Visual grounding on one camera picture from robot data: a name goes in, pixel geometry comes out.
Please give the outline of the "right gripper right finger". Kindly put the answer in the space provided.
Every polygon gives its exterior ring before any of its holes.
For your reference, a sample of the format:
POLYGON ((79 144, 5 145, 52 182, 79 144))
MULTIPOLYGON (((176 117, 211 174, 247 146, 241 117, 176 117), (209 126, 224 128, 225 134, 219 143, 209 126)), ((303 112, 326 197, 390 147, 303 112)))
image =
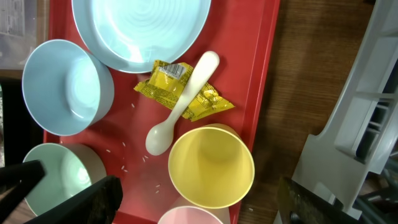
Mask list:
POLYGON ((281 177, 277 204, 283 224, 357 224, 358 220, 302 187, 290 178, 281 177))

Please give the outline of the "pink plastic cup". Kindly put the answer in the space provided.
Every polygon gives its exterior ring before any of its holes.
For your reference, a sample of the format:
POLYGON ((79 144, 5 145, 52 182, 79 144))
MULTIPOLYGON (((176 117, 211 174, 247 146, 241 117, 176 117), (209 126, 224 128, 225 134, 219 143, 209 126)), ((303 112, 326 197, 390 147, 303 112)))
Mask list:
POLYGON ((165 212, 158 224, 230 224, 229 208, 210 209, 179 197, 165 212))

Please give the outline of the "mint green bowl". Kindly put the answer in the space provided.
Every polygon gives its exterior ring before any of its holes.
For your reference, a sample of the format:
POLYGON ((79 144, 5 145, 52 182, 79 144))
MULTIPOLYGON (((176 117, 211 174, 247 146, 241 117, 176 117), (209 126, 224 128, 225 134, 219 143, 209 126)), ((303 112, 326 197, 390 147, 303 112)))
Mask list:
POLYGON ((32 148, 24 162, 39 160, 44 178, 25 200, 39 216, 106 177, 99 155, 83 144, 43 143, 32 148))

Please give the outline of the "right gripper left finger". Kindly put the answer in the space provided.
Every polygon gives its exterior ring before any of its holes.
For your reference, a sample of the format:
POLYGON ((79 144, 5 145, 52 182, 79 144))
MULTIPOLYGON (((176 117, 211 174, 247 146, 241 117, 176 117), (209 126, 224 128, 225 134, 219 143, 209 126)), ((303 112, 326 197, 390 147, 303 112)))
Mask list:
POLYGON ((30 220, 29 223, 112 223, 122 199, 120 178, 108 175, 55 208, 30 220))

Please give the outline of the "black plastic tray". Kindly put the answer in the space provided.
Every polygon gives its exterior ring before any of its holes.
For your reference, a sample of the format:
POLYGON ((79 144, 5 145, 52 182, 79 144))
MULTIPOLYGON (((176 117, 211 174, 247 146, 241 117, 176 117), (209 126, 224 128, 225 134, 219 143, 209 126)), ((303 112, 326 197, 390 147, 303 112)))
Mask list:
POLYGON ((44 130, 31 117, 20 80, 1 78, 5 165, 20 164, 25 155, 42 144, 44 130))

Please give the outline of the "light blue bowl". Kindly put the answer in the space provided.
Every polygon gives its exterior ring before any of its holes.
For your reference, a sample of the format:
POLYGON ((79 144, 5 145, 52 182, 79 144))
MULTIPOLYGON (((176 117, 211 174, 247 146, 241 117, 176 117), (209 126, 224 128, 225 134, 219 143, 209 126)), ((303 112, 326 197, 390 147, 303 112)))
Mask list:
POLYGON ((30 115, 44 130, 72 136, 101 120, 114 101, 107 66, 77 44, 48 40, 30 54, 22 75, 30 115))

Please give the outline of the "light blue plate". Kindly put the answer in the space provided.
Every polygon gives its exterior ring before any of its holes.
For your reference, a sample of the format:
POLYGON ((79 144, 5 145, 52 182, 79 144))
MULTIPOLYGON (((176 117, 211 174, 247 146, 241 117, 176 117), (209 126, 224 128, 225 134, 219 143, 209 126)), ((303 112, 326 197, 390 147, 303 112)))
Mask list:
POLYGON ((196 41, 211 0, 72 0, 78 33, 108 67, 146 73, 174 62, 196 41))

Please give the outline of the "white plastic spoon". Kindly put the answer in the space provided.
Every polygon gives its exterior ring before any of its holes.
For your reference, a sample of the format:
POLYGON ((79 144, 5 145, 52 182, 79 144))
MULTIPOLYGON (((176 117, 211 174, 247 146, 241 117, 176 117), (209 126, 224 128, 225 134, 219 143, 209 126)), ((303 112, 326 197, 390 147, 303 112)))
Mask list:
POLYGON ((210 79, 220 63, 218 54, 214 51, 205 52, 188 79, 182 94, 167 119, 150 129, 146 137, 147 152, 153 156, 163 154, 174 139, 174 126, 184 110, 210 79))

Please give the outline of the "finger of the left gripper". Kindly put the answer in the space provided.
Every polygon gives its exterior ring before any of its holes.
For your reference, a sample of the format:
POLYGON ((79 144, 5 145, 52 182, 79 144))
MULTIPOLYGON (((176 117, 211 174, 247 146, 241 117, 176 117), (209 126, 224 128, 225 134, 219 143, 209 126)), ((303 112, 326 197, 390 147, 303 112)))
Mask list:
POLYGON ((1 168, 1 194, 10 190, 1 199, 1 223, 8 218, 44 176, 44 167, 39 160, 1 168))

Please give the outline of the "clear plastic bin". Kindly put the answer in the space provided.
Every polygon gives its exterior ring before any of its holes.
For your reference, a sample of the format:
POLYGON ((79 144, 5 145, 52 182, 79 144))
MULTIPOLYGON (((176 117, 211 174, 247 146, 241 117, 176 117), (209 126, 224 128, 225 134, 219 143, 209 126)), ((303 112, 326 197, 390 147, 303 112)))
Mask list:
POLYGON ((1 0, 1 69, 21 70, 48 39, 49 0, 1 0))

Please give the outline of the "red serving tray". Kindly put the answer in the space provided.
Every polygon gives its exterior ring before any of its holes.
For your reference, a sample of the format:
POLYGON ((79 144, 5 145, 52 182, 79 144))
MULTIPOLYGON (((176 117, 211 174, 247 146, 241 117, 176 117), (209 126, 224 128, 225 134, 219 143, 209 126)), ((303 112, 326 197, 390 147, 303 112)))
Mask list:
MULTIPOLYGON (((233 128, 252 147, 266 82, 278 1, 213 1, 207 22, 195 43, 180 58, 195 65, 203 52, 220 56, 210 78, 233 108, 192 122, 180 118, 175 135, 213 123, 233 128)), ((74 136, 44 134, 45 142, 80 143, 102 159, 109 175, 123 185, 123 200, 115 223, 157 223, 179 198, 167 168, 168 154, 151 156, 145 140, 151 127, 169 115, 169 109, 136 92, 148 74, 111 72, 115 91, 108 114, 74 136)))

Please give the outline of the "grey dishwasher rack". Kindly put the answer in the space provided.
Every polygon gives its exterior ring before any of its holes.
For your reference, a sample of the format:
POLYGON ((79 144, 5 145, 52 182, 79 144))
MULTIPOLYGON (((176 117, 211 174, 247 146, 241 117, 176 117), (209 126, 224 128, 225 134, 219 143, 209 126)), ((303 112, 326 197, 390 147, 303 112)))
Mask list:
POLYGON ((309 135, 292 176, 328 203, 353 207, 397 142, 397 0, 377 0, 358 54, 322 132, 309 135))

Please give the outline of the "yellow plastic cup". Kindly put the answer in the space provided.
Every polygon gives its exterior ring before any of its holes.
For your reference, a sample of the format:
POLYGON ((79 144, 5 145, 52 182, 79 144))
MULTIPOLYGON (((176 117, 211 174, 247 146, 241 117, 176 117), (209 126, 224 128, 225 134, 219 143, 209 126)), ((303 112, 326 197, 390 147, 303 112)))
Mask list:
POLYGON ((226 208, 250 191, 254 159, 239 134, 215 123, 180 136, 168 160, 170 179, 178 193, 204 208, 226 208))

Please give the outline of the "yellow snack wrapper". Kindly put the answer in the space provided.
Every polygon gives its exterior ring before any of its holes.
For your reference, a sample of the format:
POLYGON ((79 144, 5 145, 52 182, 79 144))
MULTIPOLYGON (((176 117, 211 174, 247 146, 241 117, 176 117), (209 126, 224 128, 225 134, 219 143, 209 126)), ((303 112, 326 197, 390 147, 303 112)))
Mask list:
MULTIPOLYGON (((168 109, 173 109, 192 72, 193 67, 187 63, 170 64, 156 60, 150 78, 138 83, 134 90, 168 109)), ((206 83, 182 113, 182 117, 194 122, 232 108, 232 103, 220 96, 212 85, 206 83)))

